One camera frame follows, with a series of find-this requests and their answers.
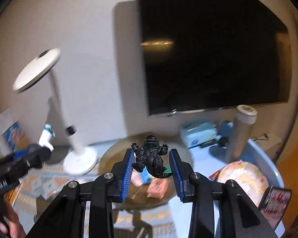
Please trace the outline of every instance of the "metal screw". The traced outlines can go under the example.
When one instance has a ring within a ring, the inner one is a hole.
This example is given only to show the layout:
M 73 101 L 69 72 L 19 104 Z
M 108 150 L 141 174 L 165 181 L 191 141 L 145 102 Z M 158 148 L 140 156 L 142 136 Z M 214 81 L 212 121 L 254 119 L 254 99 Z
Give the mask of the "metal screw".
M 75 181 L 71 181 L 70 183 L 69 183 L 69 187 L 70 188 L 75 188 L 77 186 L 77 182 L 75 182 Z
M 227 183 L 228 183 L 228 185 L 231 186 L 231 187 L 236 186 L 236 182 L 235 182 L 234 180 L 228 180 Z
M 201 177 L 201 175 L 197 172 L 194 172 L 191 174 L 191 177 L 194 178 L 194 179 L 199 179 Z
M 114 176 L 114 174 L 111 173 L 111 172 L 109 172 L 109 173 L 105 173 L 105 174 L 104 174 L 104 177 L 105 177 L 106 179 L 111 179 L 113 176 Z

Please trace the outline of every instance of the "finger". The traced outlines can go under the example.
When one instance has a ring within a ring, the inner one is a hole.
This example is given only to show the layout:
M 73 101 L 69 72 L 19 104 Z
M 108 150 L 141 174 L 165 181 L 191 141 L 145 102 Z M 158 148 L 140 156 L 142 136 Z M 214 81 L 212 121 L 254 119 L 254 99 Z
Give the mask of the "finger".
M 11 238 L 20 238 L 20 223 L 9 222 Z
M 20 225 L 20 234 L 19 234 L 19 238 L 25 238 L 26 235 L 27 235 L 27 234 L 25 233 L 25 231 L 24 231 L 24 229 L 23 229 L 23 226 Z
M 3 234 L 8 234 L 8 229 L 6 228 L 6 226 L 0 222 L 0 231 L 3 233 Z
M 14 211 L 13 207 L 8 203 L 6 203 L 6 218 L 9 221 L 9 229 L 11 238 L 21 238 L 25 237 L 25 232 L 23 227 L 19 222 L 18 214 Z

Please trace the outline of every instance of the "human hand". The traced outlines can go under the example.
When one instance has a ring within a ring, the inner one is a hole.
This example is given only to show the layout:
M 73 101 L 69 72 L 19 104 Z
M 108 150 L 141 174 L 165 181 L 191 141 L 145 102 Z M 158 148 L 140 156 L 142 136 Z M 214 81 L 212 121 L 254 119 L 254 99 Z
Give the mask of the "human hand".
M 20 224 L 19 217 L 17 213 L 13 210 L 9 202 L 4 200 L 4 216 L 6 217 L 9 225 L 9 230 L 7 227 L 0 222 L 0 230 L 3 234 L 10 235 L 11 238 L 25 238 L 26 233 Z

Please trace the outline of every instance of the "white wall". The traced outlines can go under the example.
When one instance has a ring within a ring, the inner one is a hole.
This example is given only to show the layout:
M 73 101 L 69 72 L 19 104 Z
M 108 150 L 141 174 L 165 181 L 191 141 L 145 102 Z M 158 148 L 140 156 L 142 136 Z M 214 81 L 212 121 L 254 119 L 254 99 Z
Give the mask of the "white wall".
M 298 42 L 291 3 L 261 1 L 286 24 L 291 44 Z M 13 108 L 31 141 L 38 139 L 48 121 L 56 129 L 58 143 L 66 142 L 49 102 L 48 76 L 22 94 L 12 91 L 15 78 L 33 58 L 60 47 L 62 57 L 54 69 L 65 116 L 85 143 L 150 130 L 175 134 L 178 124 L 196 118 L 233 119 L 234 110 L 148 117 L 139 43 L 135 0 L 13 0 L 0 17 L 0 111 Z M 285 138 L 298 98 L 298 59 L 293 50 L 292 62 L 289 103 L 258 108 L 253 136 L 274 130 Z

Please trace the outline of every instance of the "lamp base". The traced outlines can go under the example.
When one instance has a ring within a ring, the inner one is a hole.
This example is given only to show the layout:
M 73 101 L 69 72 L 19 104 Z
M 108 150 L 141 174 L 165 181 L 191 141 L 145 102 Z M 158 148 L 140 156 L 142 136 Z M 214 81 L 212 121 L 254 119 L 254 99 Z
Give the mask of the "lamp base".
M 82 176 L 88 173 L 97 163 L 97 151 L 93 147 L 85 147 L 81 155 L 72 150 L 63 163 L 64 172 L 70 176 Z

